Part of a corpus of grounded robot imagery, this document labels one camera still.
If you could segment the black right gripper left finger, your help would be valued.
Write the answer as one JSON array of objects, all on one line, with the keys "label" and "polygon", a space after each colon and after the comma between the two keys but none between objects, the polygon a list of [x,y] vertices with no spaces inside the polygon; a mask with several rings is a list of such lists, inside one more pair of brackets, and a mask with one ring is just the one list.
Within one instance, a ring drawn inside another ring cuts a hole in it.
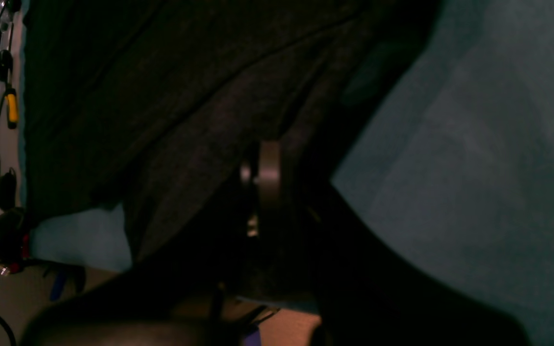
[{"label": "black right gripper left finger", "polygon": [[253,291],[250,179],[235,169],[163,247],[130,271],[40,313],[22,346],[237,346],[237,296]]}]

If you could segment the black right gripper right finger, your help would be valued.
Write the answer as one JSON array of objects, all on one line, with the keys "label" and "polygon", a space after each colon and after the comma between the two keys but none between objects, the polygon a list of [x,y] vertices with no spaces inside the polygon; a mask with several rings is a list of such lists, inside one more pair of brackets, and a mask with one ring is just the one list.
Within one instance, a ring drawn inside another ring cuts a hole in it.
[{"label": "black right gripper right finger", "polygon": [[322,318],[330,346],[529,346],[514,317],[450,288],[371,232],[315,170],[285,185],[277,141],[258,149],[258,298]]}]

